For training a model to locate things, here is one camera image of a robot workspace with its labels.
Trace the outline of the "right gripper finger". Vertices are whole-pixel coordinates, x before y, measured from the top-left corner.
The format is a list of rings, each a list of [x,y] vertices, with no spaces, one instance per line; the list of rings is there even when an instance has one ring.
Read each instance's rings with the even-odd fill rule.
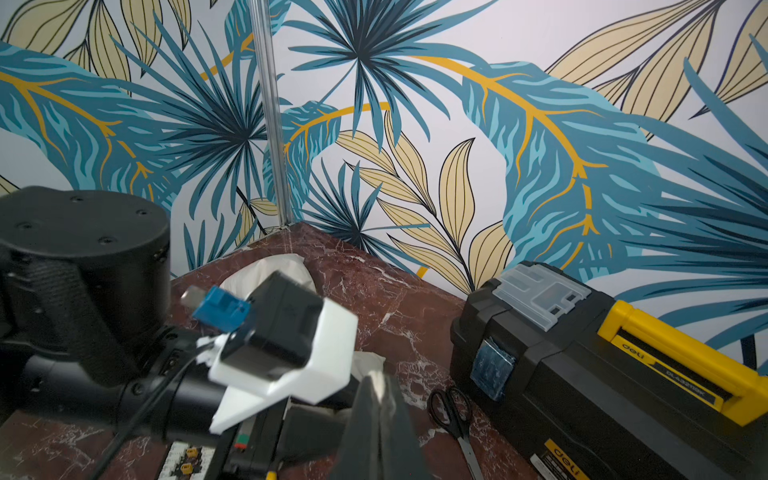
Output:
[[[430,479],[412,419],[396,380],[363,378],[330,479]]]

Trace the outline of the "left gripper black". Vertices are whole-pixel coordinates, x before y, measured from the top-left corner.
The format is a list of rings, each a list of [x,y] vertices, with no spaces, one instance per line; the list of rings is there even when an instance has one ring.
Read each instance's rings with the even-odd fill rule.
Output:
[[[266,479],[338,450],[349,409],[283,401],[228,429],[221,436],[223,479]]]

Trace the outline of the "cream drawstring soil bag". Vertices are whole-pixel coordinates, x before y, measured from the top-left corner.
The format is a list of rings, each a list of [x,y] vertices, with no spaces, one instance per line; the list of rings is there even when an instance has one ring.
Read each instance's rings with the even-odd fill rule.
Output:
[[[355,351],[353,353],[351,376],[358,381],[371,372],[383,371],[386,359],[373,352]]]

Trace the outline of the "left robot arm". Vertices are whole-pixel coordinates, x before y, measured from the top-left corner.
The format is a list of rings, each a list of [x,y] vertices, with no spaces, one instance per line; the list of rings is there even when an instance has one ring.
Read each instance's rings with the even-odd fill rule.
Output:
[[[215,449],[249,479],[334,453],[357,383],[357,319],[275,272],[247,297],[190,289],[203,337],[167,323],[166,212],[129,194],[1,199],[1,391],[14,409]]]

